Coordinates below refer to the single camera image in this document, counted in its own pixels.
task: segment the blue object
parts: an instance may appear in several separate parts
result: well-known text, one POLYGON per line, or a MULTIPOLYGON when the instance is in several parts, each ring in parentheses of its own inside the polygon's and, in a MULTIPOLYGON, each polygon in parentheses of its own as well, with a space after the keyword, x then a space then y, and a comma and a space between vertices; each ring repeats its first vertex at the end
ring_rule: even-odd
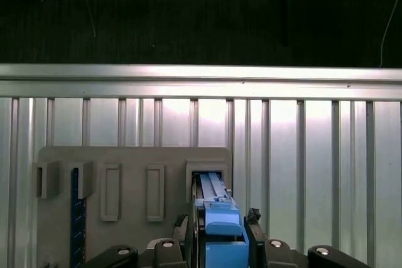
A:
POLYGON ((71 172, 70 209, 70 268, 78 268, 85 262, 85 219, 87 210, 85 199, 78 198, 77 168, 71 172))
POLYGON ((205 208, 205 233, 207 235, 242 235, 241 216, 235 201, 227 193, 225 184, 217 173, 200 174, 204 199, 196 206, 205 208))
POLYGON ((206 242, 205 268, 248 268, 249 239, 242 225, 244 242, 206 242))
POLYGON ((247 268, 249 240, 239 208, 217 173, 202 173, 200 180, 204 198, 195 200, 195 206, 205 209, 205 233, 238 237, 232 242, 206 242, 205 268, 247 268))

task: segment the silver bolt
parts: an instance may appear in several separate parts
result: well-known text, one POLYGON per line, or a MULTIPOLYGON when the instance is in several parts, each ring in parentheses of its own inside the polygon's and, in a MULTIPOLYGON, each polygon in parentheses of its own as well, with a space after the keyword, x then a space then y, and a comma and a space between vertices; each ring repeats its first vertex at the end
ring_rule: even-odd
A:
POLYGON ((322 254, 322 255, 329 255, 329 250, 326 249, 326 248, 322 248, 322 247, 317 248, 317 252, 318 252, 319 254, 322 254))
POLYGON ((271 245, 276 247, 276 248, 279 248, 279 247, 282 246, 282 243, 279 242, 279 241, 271 241, 271 245))
POLYGON ((129 249, 121 249, 121 250, 119 250, 118 254, 119 255, 125 255, 125 254, 128 254, 129 252, 130 252, 129 249))

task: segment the black clamp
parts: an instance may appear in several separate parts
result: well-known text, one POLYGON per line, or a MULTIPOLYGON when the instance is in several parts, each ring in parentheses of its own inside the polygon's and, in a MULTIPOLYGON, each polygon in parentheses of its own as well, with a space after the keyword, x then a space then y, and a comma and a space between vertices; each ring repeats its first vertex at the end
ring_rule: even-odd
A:
POLYGON ((355 258, 327 245, 313 246, 307 256, 276 239, 269 239, 255 219, 255 209, 244 218, 249 238, 250 268, 369 268, 355 258))

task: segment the metal panel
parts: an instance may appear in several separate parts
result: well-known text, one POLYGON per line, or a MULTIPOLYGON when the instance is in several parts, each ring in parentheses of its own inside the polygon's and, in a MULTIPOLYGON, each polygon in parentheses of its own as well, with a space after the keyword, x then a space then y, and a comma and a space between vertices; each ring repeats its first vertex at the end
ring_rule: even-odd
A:
POLYGON ((162 101, 162 146, 190 145, 190 100, 162 101))
POLYGON ((90 145, 117 146, 117 99, 90 100, 90 145))
POLYGON ((353 234, 352 234, 352 116, 350 108, 353 102, 339 103, 339 190, 340 195, 340 249, 352 254, 353 234))
POLYGON ((233 134, 233 196, 242 213, 247 214, 249 207, 249 188, 247 181, 250 178, 247 164, 247 102, 234 101, 234 134, 233 134))
POLYGON ((226 146, 226 114, 226 100, 198 101, 198 146, 226 146))
POLYGON ((376 267, 402 263, 401 105, 374 104, 376 267))
POLYGON ((125 113, 124 145, 139 146, 139 99, 127 99, 125 113))
POLYGON ((138 80, 143 79, 257 79, 391 81, 398 83, 397 68, 247 67, 218 65, 113 65, 108 64, 0 64, 0 79, 138 80))
POLYGON ((366 102, 352 107, 352 248, 357 259, 367 262, 367 135, 366 102))
POLYGON ((332 104, 307 101, 305 248, 332 243, 332 104))
POLYGON ((340 249, 367 262, 366 103, 340 104, 340 249))
POLYGON ((81 146, 82 99, 55 99, 55 146, 81 146))
MULTIPOLYGON (((38 161, 38 153, 39 150, 46 146, 46 135, 47 135, 47 108, 48 108, 48 100, 47 99, 35 99, 35 115, 34 115, 34 123, 35 123, 35 136, 33 138, 33 161, 38 161)), ((30 242, 29 249, 27 253, 27 263, 28 267, 31 264, 32 268, 36 268, 36 238, 37 238, 37 224, 38 224, 38 199, 35 196, 31 198, 32 206, 31 206, 31 221, 28 222, 31 225, 30 231, 30 242)))
POLYGON ((7 267, 12 100, 0 99, 0 267, 7 267))
POLYGON ((402 90, 388 83, 375 81, 349 82, 286 81, 250 82, 208 80, 198 81, 105 81, 105 82, 58 82, 3 81, 1 97, 97 97, 97 98, 186 98, 186 99, 286 99, 286 100, 401 100, 402 90))
POLYGON ((259 208, 261 211, 260 224, 263 230, 267 229, 267 204, 268 195, 267 167, 264 165, 263 154, 266 153, 263 136, 267 135, 264 129, 263 102, 261 100, 249 101, 249 144, 247 146, 249 177, 247 187, 249 188, 249 199, 247 205, 252 208, 259 208))
POLYGON ((16 223, 15 223, 15 267, 28 265, 31 201, 34 198, 31 187, 34 108, 33 99, 20 99, 18 112, 18 161, 16 167, 16 223))
POLYGON ((0 181, 12 184, 0 186, 0 265, 9 252, 35 268, 36 204, 23 186, 46 142, 228 147, 236 200, 261 209, 271 237, 340 244, 377 268, 401 261, 400 71, 0 65, 0 77, 2 97, 76 97, 0 99, 0 181), (373 115, 366 100, 398 102, 375 102, 373 115))
POLYGON ((296 248, 297 235, 297 103, 270 102, 269 235, 296 248))
POLYGON ((144 99, 141 105, 141 146, 153 147, 155 101, 153 99, 144 99))

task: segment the corrugated metal wall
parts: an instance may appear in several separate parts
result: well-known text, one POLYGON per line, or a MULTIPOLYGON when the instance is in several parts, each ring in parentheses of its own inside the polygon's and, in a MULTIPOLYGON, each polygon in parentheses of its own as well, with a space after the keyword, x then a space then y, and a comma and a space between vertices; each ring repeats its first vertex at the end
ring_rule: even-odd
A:
POLYGON ((227 147, 236 201, 270 237, 402 262, 399 102, 0 98, 0 142, 1 267, 35 266, 38 151, 80 145, 227 147))

